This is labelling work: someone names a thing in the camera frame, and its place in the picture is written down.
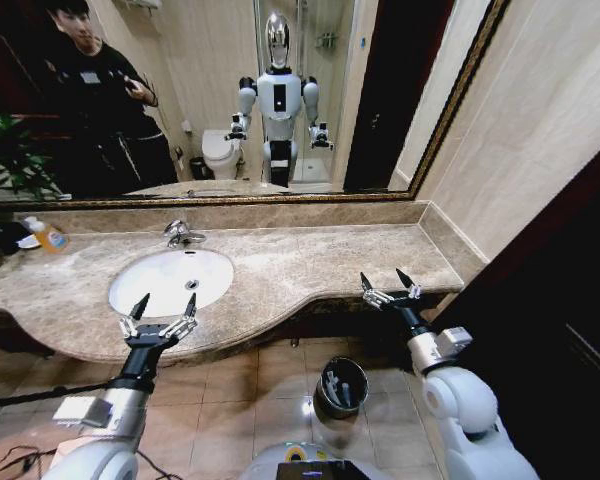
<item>mirror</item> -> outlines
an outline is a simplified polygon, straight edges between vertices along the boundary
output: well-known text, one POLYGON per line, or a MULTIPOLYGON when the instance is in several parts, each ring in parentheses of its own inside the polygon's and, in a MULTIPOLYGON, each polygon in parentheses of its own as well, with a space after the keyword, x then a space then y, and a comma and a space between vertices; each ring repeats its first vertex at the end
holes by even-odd
POLYGON ((412 3, 0 0, 0 202, 413 198, 488 2, 412 3))

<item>man's hand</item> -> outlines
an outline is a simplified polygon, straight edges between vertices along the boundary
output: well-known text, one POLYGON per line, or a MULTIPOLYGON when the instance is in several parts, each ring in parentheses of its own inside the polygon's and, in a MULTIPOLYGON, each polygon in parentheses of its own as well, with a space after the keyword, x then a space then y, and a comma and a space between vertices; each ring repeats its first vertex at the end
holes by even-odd
POLYGON ((129 77, 124 77, 125 90, 127 94, 135 99, 140 100, 147 105, 154 105, 156 103, 156 97, 151 91, 145 87, 142 83, 132 80, 129 77))

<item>man's hair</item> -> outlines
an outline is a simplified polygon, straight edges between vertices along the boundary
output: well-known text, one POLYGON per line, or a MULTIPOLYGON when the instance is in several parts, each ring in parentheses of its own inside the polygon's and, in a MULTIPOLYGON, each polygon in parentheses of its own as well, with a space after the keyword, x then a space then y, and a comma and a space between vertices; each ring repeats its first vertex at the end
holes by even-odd
POLYGON ((89 13, 89 5, 87 0, 46 0, 47 10, 52 14, 57 14, 58 10, 70 13, 73 15, 80 15, 83 13, 89 13))

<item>gold mirror frame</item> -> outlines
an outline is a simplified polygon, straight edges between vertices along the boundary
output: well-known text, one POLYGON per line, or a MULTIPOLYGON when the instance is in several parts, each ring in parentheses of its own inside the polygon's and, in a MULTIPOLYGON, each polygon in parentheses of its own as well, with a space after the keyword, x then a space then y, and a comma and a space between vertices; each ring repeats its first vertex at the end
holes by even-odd
POLYGON ((449 92, 447 101, 440 113, 436 126, 429 138, 418 167, 403 192, 346 193, 328 194, 276 194, 263 196, 226 196, 201 198, 114 198, 94 200, 52 200, 45 202, 13 201, 0 202, 0 211, 44 211, 44 210, 101 210, 119 208, 165 208, 198 207, 207 205, 253 205, 269 203, 319 203, 319 202, 386 202, 414 200, 426 178, 453 119, 462 104, 471 81, 484 57, 489 43, 495 34, 510 0, 492 0, 480 22, 478 31, 467 52, 456 81, 449 92))

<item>marble countertop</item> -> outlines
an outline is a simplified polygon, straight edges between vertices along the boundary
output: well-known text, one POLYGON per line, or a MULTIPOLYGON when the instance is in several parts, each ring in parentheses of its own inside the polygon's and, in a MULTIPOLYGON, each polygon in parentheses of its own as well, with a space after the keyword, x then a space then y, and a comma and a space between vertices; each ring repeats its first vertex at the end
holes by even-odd
MULTIPOLYGON (((236 346, 321 298, 361 295, 359 272, 399 290, 398 267, 425 292, 463 282, 418 225, 203 231, 199 249, 231 259, 227 293, 198 310, 198 327, 163 354, 179 360, 236 346)), ((111 282, 134 260, 167 251, 157 232, 73 235, 62 254, 19 252, 0 267, 0 309, 39 342, 88 361, 121 363, 128 347, 108 303, 111 282)), ((175 317, 151 319, 168 323, 175 317)))

